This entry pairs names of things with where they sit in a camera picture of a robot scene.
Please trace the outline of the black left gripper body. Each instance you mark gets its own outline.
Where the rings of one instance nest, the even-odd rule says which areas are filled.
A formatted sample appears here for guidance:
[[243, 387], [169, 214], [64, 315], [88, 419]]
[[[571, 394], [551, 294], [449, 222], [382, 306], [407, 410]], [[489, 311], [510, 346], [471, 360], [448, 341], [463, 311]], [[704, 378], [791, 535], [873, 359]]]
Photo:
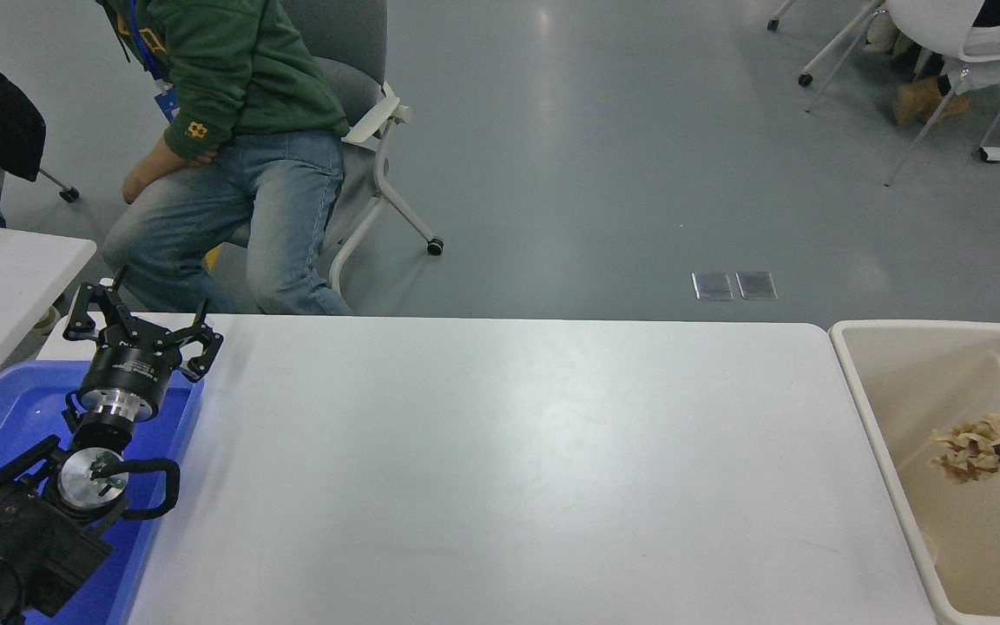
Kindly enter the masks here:
[[90, 401], [101, 391], [123, 391], [143, 401], [162, 401], [178, 367], [177, 347], [161, 349], [155, 343], [139, 347], [102, 338], [95, 343], [95, 356], [79, 387], [81, 397]]

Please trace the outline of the person's left hand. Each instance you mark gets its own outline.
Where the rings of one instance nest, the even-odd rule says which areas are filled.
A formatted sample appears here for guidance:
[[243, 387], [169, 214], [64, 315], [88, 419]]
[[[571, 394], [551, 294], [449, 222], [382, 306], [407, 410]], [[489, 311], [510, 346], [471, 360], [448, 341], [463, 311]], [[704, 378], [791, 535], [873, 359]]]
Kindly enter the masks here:
[[188, 165], [188, 160], [172, 151], [162, 137], [128, 171], [122, 182], [122, 200], [124, 205], [132, 205], [152, 182], [158, 181], [164, 175], [174, 173]]

